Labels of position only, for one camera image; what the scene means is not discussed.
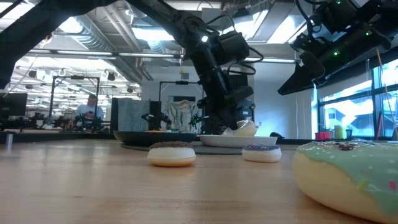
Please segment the wooden table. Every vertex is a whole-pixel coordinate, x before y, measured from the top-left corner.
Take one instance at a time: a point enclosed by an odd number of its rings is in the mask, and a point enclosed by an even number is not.
[[[370,223],[306,197],[292,155],[275,164],[198,156],[152,167],[117,141],[15,144],[0,159],[0,223]]]

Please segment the white wall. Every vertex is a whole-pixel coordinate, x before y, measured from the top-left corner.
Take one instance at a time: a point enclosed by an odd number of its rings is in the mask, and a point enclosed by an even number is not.
[[[317,130],[312,127],[313,90],[281,96],[277,90],[293,74],[294,65],[277,63],[255,64],[254,102],[255,120],[259,125],[257,136],[277,132],[285,138],[311,139]]]

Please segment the person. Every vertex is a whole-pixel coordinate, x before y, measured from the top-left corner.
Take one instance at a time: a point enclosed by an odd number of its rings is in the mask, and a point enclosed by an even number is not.
[[[87,119],[95,119],[94,117],[94,111],[95,111],[95,103],[96,103],[97,97],[94,94],[90,94],[87,99],[87,104],[86,105],[80,105],[76,110],[75,110],[75,116],[80,116],[80,115],[85,115],[85,118]],[[104,118],[104,111],[100,106],[97,106],[97,118],[103,119]]]

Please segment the donut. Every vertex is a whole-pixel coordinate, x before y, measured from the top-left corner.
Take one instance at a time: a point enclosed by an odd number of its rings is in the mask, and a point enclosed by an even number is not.
[[[282,157],[282,151],[279,146],[248,144],[242,149],[242,157],[254,162],[278,162]]]
[[[398,223],[398,144],[311,142],[293,158],[306,195],[327,207],[380,223]]]
[[[187,142],[158,142],[151,145],[147,158],[154,166],[183,167],[192,165],[196,155]]]

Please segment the icing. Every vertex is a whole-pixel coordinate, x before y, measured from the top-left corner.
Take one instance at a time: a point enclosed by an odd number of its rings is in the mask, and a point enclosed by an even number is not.
[[[398,214],[398,144],[311,142],[297,151],[341,169],[386,215]]]
[[[243,147],[244,150],[248,151],[270,151],[275,149],[280,149],[279,146],[267,146],[264,144],[248,144],[247,146]]]

